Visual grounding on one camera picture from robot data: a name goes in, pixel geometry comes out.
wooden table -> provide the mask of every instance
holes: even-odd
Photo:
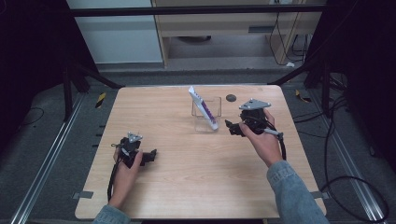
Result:
[[[230,135],[224,120],[239,122],[242,105],[250,98],[272,104],[276,128],[284,133],[288,161],[310,191],[318,186],[278,86],[195,86],[201,95],[221,97],[219,130],[199,133],[191,115],[189,86],[133,87],[119,91],[94,158],[76,216],[95,218],[107,204],[106,190],[113,167],[113,143],[127,132],[143,135],[140,148],[157,148],[154,162],[141,167],[125,205],[136,219],[268,218],[278,217],[275,195],[265,177],[267,167],[250,142]],[[235,102],[226,101],[228,94]],[[318,205],[324,213],[321,199]]]

person's right hand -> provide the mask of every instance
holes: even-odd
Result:
[[[268,121],[275,127],[275,119],[270,112],[264,109],[264,114]],[[250,140],[251,144],[256,149],[257,154],[259,154],[259,157],[268,167],[277,161],[283,160],[280,153],[279,142],[275,135],[271,133],[255,134],[243,122],[239,123],[239,127],[241,128],[242,133],[248,138],[248,140]]]
[[[119,148],[116,148],[113,158],[116,160],[119,154]],[[140,162],[143,159],[143,152],[139,150],[134,157],[134,164],[128,168],[123,161],[120,161],[117,169],[116,178],[113,183],[113,195],[108,204],[122,210],[125,200],[134,186],[139,172]]]

metal bracket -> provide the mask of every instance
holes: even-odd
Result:
[[[133,142],[137,142],[137,141],[141,140],[143,138],[143,136],[128,132],[128,138],[129,138],[129,142],[133,143]]]
[[[314,191],[314,192],[311,192],[311,195],[312,195],[312,197],[314,197],[314,199],[316,199],[316,198],[330,199],[331,198],[330,194],[327,192]]]
[[[277,131],[271,130],[271,129],[264,129],[266,133],[270,133],[276,136],[277,139],[282,140],[283,139],[283,133],[279,133]]]
[[[269,106],[271,106],[271,103],[266,103],[266,102],[255,100],[255,99],[251,98],[249,101],[247,101],[243,105],[240,105],[239,109],[255,110],[255,109],[265,108],[265,107],[269,107]]]
[[[91,199],[92,195],[93,195],[92,191],[75,192],[72,196],[72,199],[80,199],[80,198]]]

denim sleeve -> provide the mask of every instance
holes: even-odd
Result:
[[[276,196],[276,207],[283,223],[329,223],[287,161],[272,164],[267,173]]]
[[[111,206],[105,205],[99,214],[96,216],[93,221],[94,224],[106,224],[106,223],[131,223],[131,219],[121,212],[119,209]]]

metal rail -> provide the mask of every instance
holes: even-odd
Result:
[[[316,104],[318,110],[321,110],[319,96],[314,91],[310,92],[312,96],[313,102]],[[325,115],[322,115],[322,120],[327,128],[330,128],[330,122]],[[335,150],[337,155],[348,175],[356,176],[358,178],[364,179],[363,175],[359,171],[358,166],[352,160],[352,157],[349,155],[346,146],[343,143],[339,133],[335,129],[332,134],[332,142],[334,143]],[[375,199],[374,194],[370,190],[370,188],[359,181],[351,180],[351,184],[358,195],[361,205],[363,206],[364,211],[366,212],[368,218],[370,220],[379,220],[384,217],[378,202]]]
[[[25,223],[27,218],[30,215],[30,212],[35,205],[35,201],[38,198],[41,190],[44,187],[44,184],[47,181],[47,178],[52,170],[53,165],[55,164],[56,159],[64,145],[64,141],[67,135],[70,132],[71,127],[76,119],[78,111],[81,108],[81,103],[85,97],[84,93],[79,93],[77,95],[76,102],[74,104],[73,113],[70,116],[70,119],[65,121],[61,127],[61,130],[58,132],[51,148],[49,149],[49,153],[47,154],[46,159],[44,159],[43,164],[40,167],[37,175],[35,176],[35,180],[33,181],[31,187],[29,188],[28,192],[26,193],[25,197],[21,205],[19,206],[18,210],[15,212],[14,216],[11,219],[12,224],[22,224]]]
[[[227,13],[277,13],[277,12],[320,12],[335,9],[336,5],[241,5],[241,6],[196,6],[196,7],[122,7],[122,8],[83,8],[51,10],[48,14],[73,17],[107,16],[148,16],[181,14],[227,14]]]

